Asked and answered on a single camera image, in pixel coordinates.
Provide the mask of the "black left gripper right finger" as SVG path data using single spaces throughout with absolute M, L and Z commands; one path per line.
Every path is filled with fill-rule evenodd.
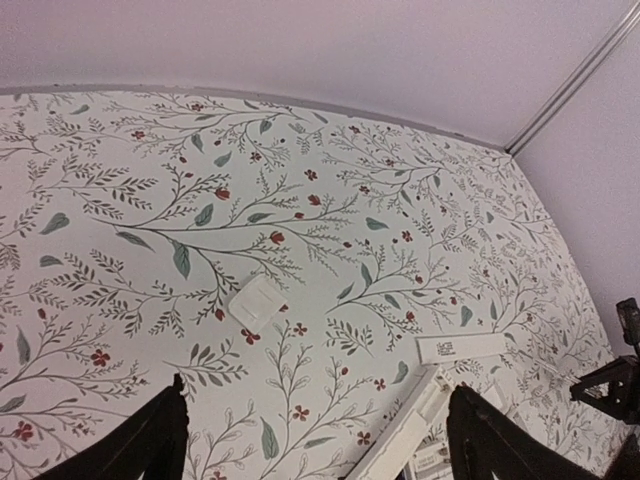
M 539 443 L 466 385 L 450 395 L 446 420 L 455 479 L 594 479 Z

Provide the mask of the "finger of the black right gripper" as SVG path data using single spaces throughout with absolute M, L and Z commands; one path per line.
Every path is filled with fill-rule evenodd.
M 622 356 L 578 379 L 571 400 L 583 402 L 627 425 L 639 424 L 639 360 Z

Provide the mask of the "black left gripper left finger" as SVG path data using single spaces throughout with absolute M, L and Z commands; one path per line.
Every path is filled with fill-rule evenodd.
M 189 417 L 180 375 L 110 434 L 41 479 L 180 479 Z

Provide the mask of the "white battery holder box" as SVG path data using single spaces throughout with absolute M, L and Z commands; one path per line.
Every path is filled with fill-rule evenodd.
M 427 369 L 393 420 L 347 474 L 349 479 L 451 479 L 444 431 L 456 383 L 441 367 Z

